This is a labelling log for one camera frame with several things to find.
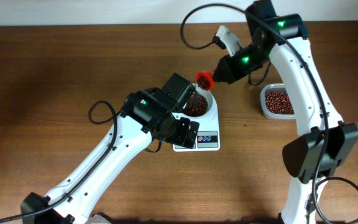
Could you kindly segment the orange measuring scoop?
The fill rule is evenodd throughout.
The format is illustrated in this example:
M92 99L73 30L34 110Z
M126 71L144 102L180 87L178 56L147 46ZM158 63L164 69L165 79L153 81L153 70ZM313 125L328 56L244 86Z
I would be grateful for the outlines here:
M210 71L204 70L196 74L197 85L206 91L214 88L215 82L213 80L213 74Z

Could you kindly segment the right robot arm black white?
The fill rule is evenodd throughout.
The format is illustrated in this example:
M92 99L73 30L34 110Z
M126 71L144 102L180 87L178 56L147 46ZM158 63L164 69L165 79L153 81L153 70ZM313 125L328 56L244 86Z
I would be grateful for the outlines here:
M271 63L284 84L294 110L298 137L283 147L290 174L280 223L314 223L321 216L321 191L334 180L358 140L354 123L337 112L313 61L311 44L298 14L279 16L270 1L255 1L244 10L252 41L243 46L221 26L213 42L226 49L213 74L215 82L234 83Z

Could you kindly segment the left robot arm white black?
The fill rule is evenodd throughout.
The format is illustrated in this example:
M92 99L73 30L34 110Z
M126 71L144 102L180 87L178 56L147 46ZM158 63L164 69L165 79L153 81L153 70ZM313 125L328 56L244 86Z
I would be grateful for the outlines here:
M29 194L21 204L23 223L96 223L91 212L104 191L154 141L193 147L199 124L175 113L196 87L174 73L162 88L130 93L113 126L87 158L45 196Z

